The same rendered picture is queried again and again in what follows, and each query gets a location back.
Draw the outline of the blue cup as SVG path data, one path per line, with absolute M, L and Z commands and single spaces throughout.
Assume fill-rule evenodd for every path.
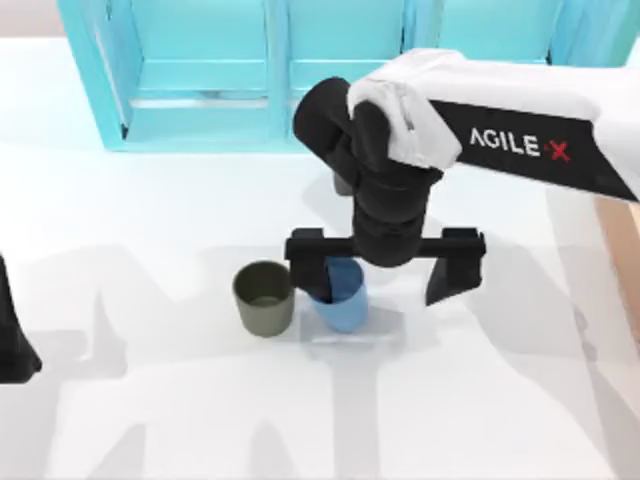
M 332 300 L 310 294 L 312 304 L 325 324 L 339 333 L 352 333 L 362 327 L 368 318 L 368 297 L 365 276 L 360 264 L 353 258 L 326 259 Z

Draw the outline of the olive green cup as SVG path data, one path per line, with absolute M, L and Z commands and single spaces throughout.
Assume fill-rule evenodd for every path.
M 233 278 L 232 292 L 242 325 L 250 334 L 275 337 L 291 325 L 295 292 L 284 265 L 259 260 L 243 266 Z

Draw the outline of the light blue rack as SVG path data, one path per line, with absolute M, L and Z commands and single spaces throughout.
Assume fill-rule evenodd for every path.
M 640 0 L 56 0 L 103 146 L 292 151 L 318 81 L 414 47 L 471 59 L 621 66 Z

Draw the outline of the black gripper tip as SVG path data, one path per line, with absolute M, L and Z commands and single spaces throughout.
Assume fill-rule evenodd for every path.
M 25 384 L 42 367 L 40 356 L 20 325 L 6 263 L 0 254 L 0 385 Z

